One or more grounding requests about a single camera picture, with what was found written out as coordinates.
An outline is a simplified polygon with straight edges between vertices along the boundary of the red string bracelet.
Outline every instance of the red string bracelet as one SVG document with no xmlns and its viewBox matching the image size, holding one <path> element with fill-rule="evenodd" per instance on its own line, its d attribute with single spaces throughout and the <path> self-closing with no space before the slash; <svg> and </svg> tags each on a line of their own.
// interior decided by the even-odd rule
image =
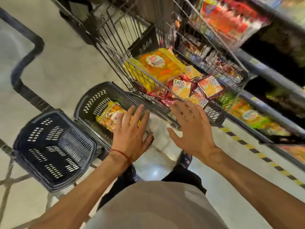
<svg viewBox="0 0 305 229">
<path fill-rule="evenodd" d="M 116 150 L 116 149 L 110 149 L 110 151 L 116 151 L 116 152 L 122 154 L 124 157 L 126 157 L 127 162 L 128 162 L 129 165 L 132 163 L 131 159 L 126 154 L 124 154 L 123 152 L 121 152 L 119 150 Z"/>
</svg>

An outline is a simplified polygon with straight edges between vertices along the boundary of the hand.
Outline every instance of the hand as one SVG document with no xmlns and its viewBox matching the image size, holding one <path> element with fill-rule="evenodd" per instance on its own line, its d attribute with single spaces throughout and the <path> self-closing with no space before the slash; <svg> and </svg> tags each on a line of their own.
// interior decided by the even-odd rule
<svg viewBox="0 0 305 229">
<path fill-rule="evenodd" d="M 194 155 L 204 164 L 209 165 L 211 155 L 220 150 L 214 143 L 211 125 L 201 106 L 195 105 L 189 100 L 186 100 L 185 103 L 188 107 L 181 101 L 175 101 L 170 106 L 183 133 L 180 138 L 172 128 L 167 128 L 170 138 L 185 153 Z"/>
<path fill-rule="evenodd" d="M 121 151 L 122 153 L 127 155 L 132 162 L 136 161 L 148 149 L 153 137 L 153 134 L 150 133 L 143 141 L 143 135 L 145 133 L 145 128 L 149 119 L 149 111 L 145 112 L 145 115 L 142 118 L 141 123 L 138 127 L 139 119 L 141 117 L 143 108 L 144 105 L 141 104 L 135 112 L 134 116 L 132 117 L 132 112 L 135 107 L 130 107 L 125 115 L 123 124 L 122 121 L 124 113 L 120 114 L 116 121 L 116 127 L 113 131 L 112 149 Z"/>
</svg>

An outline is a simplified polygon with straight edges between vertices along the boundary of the cart wire mesh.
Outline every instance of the cart wire mesh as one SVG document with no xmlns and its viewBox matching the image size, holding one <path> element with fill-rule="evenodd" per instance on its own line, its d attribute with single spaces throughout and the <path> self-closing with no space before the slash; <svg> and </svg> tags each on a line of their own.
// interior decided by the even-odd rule
<svg viewBox="0 0 305 229">
<path fill-rule="evenodd" d="M 152 48 L 170 48 L 180 61 L 193 65 L 203 77 L 214 76 L 225 91 L 209 100 L 205 112 L 211 122 L 222 123 L 225 113 L 248 82 L 249 74 L 223 37 L 193 6 L 196 1 L 99 0 L 82 22 L 69 14 L 90 36 L 127 88 L 157 103 L 164 114 L 170 115 L 165 98 L 168 93 L 175 99 L 183 99 L 143 70 L 133 58 Z"/>
</svg>

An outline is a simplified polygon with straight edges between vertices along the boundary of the t-shirt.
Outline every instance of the t-shirt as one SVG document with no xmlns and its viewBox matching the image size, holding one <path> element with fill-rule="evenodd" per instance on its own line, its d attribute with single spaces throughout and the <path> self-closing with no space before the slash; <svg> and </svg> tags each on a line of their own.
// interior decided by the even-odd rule
<svg viewBox="0 0 305 229">
<path fill-rule="evenodd" d="M 85 229 L 227 229 L 195 186 L 163 181 L 138 182 L 106 203 Z"/>
</svg>

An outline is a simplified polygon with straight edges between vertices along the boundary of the floor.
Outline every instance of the floor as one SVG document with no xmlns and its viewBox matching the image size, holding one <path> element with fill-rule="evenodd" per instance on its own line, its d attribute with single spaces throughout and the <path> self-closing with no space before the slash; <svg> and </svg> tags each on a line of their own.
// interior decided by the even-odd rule
<svg viewBox="0 0 305 229">
<path fill-rule="evenodd" d="M 82 41 L 59 16 L 57 7 L 50 0 L 0 0 L 0 7 L 43 38 L 44 51 L 26 67 L 22 80 L 54 108 L 61 108 L 72 118 L 77 102 L 94 85 L 110 80 L 122 86 L 121 80 L 99 52 Z M 12 146 L 21 127 L 39 114 L 39 111 L 10 85 L 11 70 L 33 48 L 33 44 L 3 21 L 0 21 L 0 43 L 0 138 Z M 157 116 L 151 116 L 150 120 L 155 132 L 155 142 L 149 151 L 135 162 L 135 167 L 144 180 L 160 180 L 171 171 L 180 150 L 164 136 L 167 135 L 167 123 Z M 257 140 L 237 125 L 226 120 L 224 127 L 305 182 L 305 174 L 302 171 L 272 150 L 259 145 Z M 213 136 L 217 146 L 231 157 L 305 202 L 304 189 L 245 146 L 219 128 L 213 128 Z M 90 167 L 76 184 L 92 170 Z M 271 228 L 218 173 L 197 159 L 193 160 L 190 170 L 202 178 L 203 186 L 208 190 L 208 200 L 229 228 Z M 7 154 L 0 151 L 0 229 L 27 228 L 73 187 L 71 185 L 50 194 L 18 164 L 11 162 Z"/>
</svg>

